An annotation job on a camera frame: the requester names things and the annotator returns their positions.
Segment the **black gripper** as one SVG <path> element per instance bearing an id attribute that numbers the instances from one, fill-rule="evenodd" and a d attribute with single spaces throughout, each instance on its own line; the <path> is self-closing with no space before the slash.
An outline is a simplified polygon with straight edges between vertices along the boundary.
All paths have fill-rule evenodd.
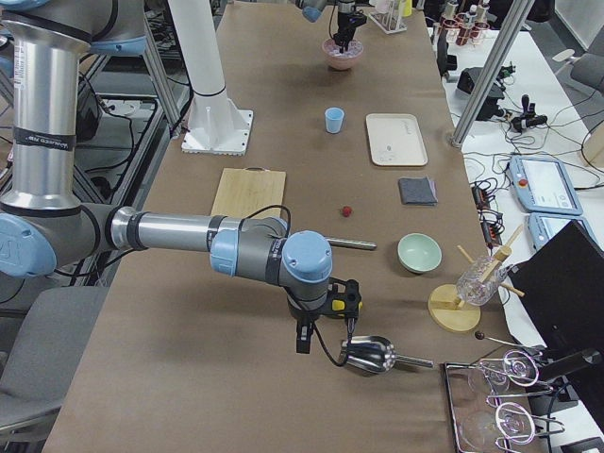
<path id="1" fill-rule="evenodd" d="M 314 302 L 314 306 L 310 301 L 304 301 L 288 294 L 288 306 L 291 315 L 298 319 L 296 321 L 296 339 L 295 352 L 297 354 L 309 354 L 311 348 L 311 340 L 314 332 L 314 322 L 321 316 L 332 318 L 331 301 L 333 299 L 342 299 L 346 302 L 361 302 L 359 291 L 359 282 L 355 279 L 342 280 L 336 277 L 330 277 L 327 280 L 327 291 L 325 297 L 318 302 Z M 360 312 L 352 311 L 351 316 L 342 319 L 346 323 L 346 341 L 352 341 L 356 324 L 359 319 Z"/>
<path id="2" fill-rule="evenodd" d="M 356 29 L 365 25 L 367 16 L 361 10 L 338 12 L 338 30 L 334 34 L 334 41 L 340 43 L 342 52 L 348 50 L 348 43 L 354 39 Z"/>

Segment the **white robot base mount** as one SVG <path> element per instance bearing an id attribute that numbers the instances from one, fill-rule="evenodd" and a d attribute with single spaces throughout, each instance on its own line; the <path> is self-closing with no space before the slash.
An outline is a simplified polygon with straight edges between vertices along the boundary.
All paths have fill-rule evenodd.
<path id="1" fill-rule="evenodd" d="M 254 113 L 238 109 L 227 94 L 210 2 L 172 0 L 168 6 L 193 90 L 182 150 L 244 155 Z"/>

